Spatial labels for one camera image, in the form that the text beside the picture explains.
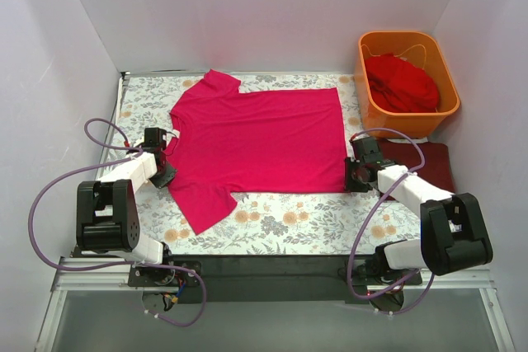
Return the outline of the pink t shirt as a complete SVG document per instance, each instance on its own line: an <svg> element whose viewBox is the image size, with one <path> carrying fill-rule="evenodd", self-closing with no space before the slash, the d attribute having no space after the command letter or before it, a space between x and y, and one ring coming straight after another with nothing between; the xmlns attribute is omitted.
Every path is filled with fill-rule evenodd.
<svg viewBox="0 0 528 352"><path fill-rule="evenodd" d="M326 194L344 188L347 157L338 90L241 92L210 70L170 111L179 135L169 191L195 234L228 217L235 193Z"/></svg>

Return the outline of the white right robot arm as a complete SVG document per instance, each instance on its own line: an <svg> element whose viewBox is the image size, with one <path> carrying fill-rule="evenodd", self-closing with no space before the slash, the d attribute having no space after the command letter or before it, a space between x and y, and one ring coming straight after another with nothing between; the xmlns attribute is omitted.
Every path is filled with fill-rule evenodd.
<svg viewBox="0 0 528 352"><path fill-rule="evenodd" d="M354 157L345 160L345 190L377 190L403 204L420 220L420 237L386 243L365 261L367 274L392 284L404 271L428 269L447 275L485 265L493 248L477 198L455 194L422 179L384 156L374 137L351 140Z"/></svg>

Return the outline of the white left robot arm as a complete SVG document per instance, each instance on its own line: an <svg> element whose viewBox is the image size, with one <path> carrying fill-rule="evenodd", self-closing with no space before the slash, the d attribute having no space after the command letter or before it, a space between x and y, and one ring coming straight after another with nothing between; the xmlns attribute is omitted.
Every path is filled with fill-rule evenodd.
<svg viewBox="0 0 528 352"><path fill-rule="evenodd" d="M77 191L77 246L83 254L108 254L146 264L147 276L159 286L170 284L175 265L163 258L165 246L141 231L135 194L146 185L169 185L176 169L167 161L167 131L144 130L143 152Z"/></svg>

